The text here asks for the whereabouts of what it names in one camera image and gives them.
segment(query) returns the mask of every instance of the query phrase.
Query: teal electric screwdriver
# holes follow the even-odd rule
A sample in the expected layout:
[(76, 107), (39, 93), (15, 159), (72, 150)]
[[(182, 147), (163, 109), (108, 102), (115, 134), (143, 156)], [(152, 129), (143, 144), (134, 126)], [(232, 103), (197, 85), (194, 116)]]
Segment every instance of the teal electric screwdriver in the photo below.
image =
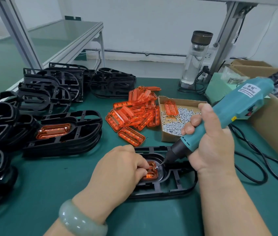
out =
[[(225, 128), (236, 119), (248, 119), (264, 104), (264, 97), (269, 95), (278, 84), (278, 73), (269, 78), (256, 77), (242, 83), (239, 87), (227, 94), (213, 110), (218, 116), (221, 127)], [(182, 136), (172, 149), (167, 152), (163, 163), (174, 162), (195, 151), (201, 138), (206, 133), (204, 122), (195, 128), (195, 132)]]

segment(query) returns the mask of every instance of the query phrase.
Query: person's left hand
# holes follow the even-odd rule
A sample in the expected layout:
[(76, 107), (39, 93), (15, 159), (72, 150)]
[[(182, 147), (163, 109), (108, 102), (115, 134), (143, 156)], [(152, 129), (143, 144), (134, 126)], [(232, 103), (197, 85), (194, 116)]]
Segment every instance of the person's left hand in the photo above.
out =
[(149, 164), (131, 145), (115, 147), (98, 162), (88, 186), (72, 200), (89, 218), (103, 224), (147, 174)]

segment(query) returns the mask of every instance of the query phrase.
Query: green tabletop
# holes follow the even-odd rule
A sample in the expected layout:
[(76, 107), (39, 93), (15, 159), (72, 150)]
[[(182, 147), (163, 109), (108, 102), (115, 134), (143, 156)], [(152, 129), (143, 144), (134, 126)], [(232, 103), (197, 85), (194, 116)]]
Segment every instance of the green tabletop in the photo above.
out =
[[(41, 63), (44, 63), (98, 22), (61, 20), (29, 31)], [(23, 78), (27, 68), (11, 37), (0, 40), (0, 91)]]
[[(161, 95), (170, 98), (205, 100), (196, 94), (176, 91), (178, 79), (138, 78), (137, 86), (158, 86)], [(88, 94), (85, 101), (72, 107), (71, 111), (92, 109), (104, 118), (117, 102), (99, 99)], [(246, 122), (235, 121), (247, 138), (264, 153), (278, 158), (278, 154)], [(103, 155), (113, 147), (125, 145), (108, 123), (103, 122), (103, 135), (98, 145), (79, 157), (63, 157), (39, 160), (24, 160), (21, 154), (13, 156), (12, 164), (19, 169), (15, 190), (0, 206), (0, 235), (38, 236), (56, 220), (60, 205), (72, 198), (89, 182), (92, 171)], [(161, 132), (145, 128), (142, 146), (171, 145), (161, 142)], [(247, 146), (236, 140), (236, 150), (258, 162)], [(235, 162), (253, 177), (262, 178), (261, 172), (251, 162), (235, 157)], [(272, 164), (278, 174), (278, 166)], [(255, 186), (239, 173), (244, 187), (255, 203), (273, 235), (278, 235), (278, 181), (269, 175), (269, 181)], [(108, 235), (203, 235), (199, 189), (184, 198), (155, 201), (125, 202), (107, 219)]]

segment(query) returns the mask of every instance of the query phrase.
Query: bottle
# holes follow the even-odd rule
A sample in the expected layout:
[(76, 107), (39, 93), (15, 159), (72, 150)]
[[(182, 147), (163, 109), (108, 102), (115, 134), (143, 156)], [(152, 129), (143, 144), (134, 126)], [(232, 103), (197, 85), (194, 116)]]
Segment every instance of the bottle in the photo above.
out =
[(208, 51), (213, 33), (196, 30), (191, 38), (191, 46), (186, 56), (183, 74), (179, 85), (185, 89), (194, 89), (195, 79), (200, 72), (202, 62)]

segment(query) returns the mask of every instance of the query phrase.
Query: pile of screws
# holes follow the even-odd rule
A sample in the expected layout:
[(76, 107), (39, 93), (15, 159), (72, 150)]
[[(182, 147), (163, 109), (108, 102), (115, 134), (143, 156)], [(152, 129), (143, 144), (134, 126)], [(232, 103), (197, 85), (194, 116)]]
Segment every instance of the pile of screws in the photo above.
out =
[(176, 136), (181, 136), (181, 129), (185, 126), (190, 118), (194, 114), (201, 114), (201, 112), (194, 112), (187, 108), (178, 108), (179, 114), (177, 116), (168, 116), (166, 111), (161, 111), (161, 121), (163, 126), (163, 131)]

